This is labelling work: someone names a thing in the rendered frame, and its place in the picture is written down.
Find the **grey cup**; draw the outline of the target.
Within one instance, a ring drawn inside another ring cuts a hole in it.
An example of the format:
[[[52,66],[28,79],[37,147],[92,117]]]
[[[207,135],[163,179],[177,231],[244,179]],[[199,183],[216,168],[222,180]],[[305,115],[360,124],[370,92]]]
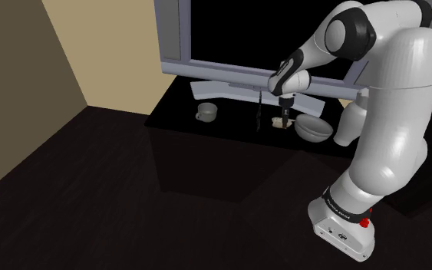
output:
[[[216,119],[217,106],[212,103],[201,103],[197,107],[195,118],[204,123],[210,123]]]

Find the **white bottle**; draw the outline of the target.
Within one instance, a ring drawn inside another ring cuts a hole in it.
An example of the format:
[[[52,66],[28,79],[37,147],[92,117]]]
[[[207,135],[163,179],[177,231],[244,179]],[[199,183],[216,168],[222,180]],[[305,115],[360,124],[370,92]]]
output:
[[[356,99],[343,110],[334,141],[343,147],[360,137],[367,115],[369,89],[363,88],[357,92]]]

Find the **thin black stick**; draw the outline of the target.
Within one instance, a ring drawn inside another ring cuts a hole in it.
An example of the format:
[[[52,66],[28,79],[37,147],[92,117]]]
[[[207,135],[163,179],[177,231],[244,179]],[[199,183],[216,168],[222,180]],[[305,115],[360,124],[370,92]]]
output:
[[[262,91],[259,92],[258,110],[256,114],[256,132],[260,131],[262,114]]]

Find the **black television cabinet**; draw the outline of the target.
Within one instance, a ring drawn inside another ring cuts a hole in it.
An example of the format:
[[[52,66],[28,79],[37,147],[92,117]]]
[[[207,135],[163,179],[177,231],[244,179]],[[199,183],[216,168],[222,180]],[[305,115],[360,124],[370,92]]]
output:
[[[191,196],[239,203],[266,183],[325,188],[343,172],[355,145],[341,147],[333,139],[309,143],[294,129],[272,127],[278,107],[216,98],[216,119],[195,118],[200,104],[193,97],[192,78],[178,76],[145,123],[160,188]]]

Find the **grey framed television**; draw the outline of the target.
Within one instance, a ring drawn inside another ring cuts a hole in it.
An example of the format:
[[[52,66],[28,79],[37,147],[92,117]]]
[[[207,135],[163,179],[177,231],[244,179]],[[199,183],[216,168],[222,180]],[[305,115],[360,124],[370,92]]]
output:
[[[154,0],[161,68],[194,80],[197,100],[229,98],[279,106],[269,77],[339,4],[377,0]],[[309,70],[310,85],[290,110],[319,117],[325,99],[355,100],[368,62],[337,58]]]

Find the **small beige object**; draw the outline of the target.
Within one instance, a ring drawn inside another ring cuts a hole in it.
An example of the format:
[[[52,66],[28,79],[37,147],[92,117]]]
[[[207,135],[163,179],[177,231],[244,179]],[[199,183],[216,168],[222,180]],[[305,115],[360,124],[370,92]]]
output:
[[[278,129],[288,129],[294,124],[295,120],[287,119],[286,124],[283,124],[282,117],[273,117],[272,118],[272,126]]]

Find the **grey bowl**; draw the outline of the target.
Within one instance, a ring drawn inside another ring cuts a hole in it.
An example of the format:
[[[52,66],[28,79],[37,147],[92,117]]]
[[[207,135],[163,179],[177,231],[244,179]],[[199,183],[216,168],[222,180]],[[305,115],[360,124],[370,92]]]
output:
[[[294,125],[295,132],[303,140],[311,143],[323,142],[334,132],[328,122],[308,114],[299,114],[295,118]]]

